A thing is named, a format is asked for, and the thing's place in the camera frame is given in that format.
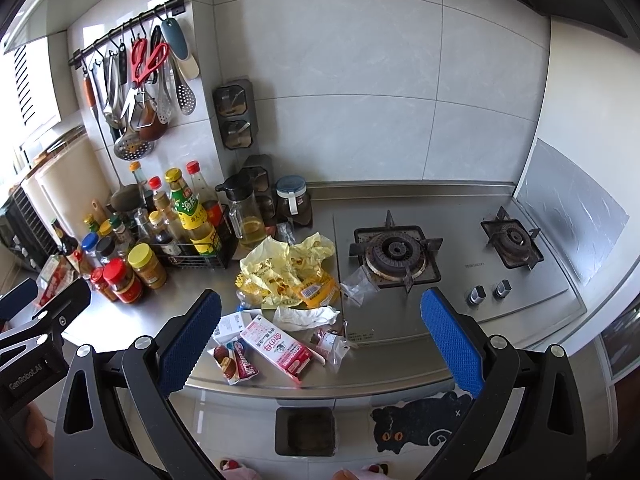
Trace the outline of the person left hand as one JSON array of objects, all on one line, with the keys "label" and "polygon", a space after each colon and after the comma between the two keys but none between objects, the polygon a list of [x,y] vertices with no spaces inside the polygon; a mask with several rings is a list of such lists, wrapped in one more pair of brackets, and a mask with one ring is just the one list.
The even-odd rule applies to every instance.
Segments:
[{"label": "person left hand", "polygon": [[38,466],[53,478],[53,437],[49,434],[47,421],[35,403],[28,404],[28,417],[25,426],[26,437],[34,449]]}]

